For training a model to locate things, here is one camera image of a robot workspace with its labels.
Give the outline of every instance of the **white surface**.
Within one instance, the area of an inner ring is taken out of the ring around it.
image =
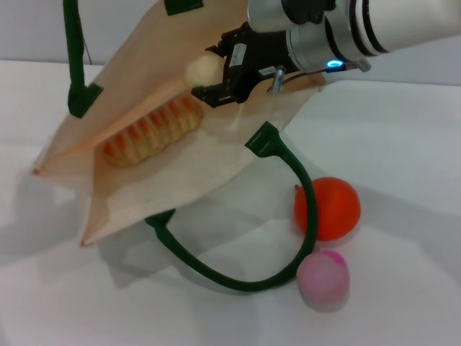
[[[155,2],[79,0],[93,62],[107,63]],[[62,12],[62,0],[1,0],[0,59],[67,61]],[[373,67],[366,74],[350,71],[328,78],[461,85],[460,56],[461,37],[454,37],[370,59]]]
[[[79,249],[72,194],[26,175],[66,111],[66,66],[0,63],[0,74],[1,346],[457,344],[460,88],[342,82],[287,129],[313,177],[349,180],[363,204],[361,230],[339,249],[350,299],[322,314],[294,283],[254,296],[222,290],[142,224]],[[171,227],[214,268],[266,277],[300,244],[295,183],[283,164],[261,160]]]

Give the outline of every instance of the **orange ball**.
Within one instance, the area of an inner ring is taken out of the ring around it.
[[[337,178],[320,178],[313,182],[318,208],[319,241],[333,241],[346,236],[358,224],[361,214],[357,192]],[[302,187],[296,187],[295,220],[306,232],[308,207]]]

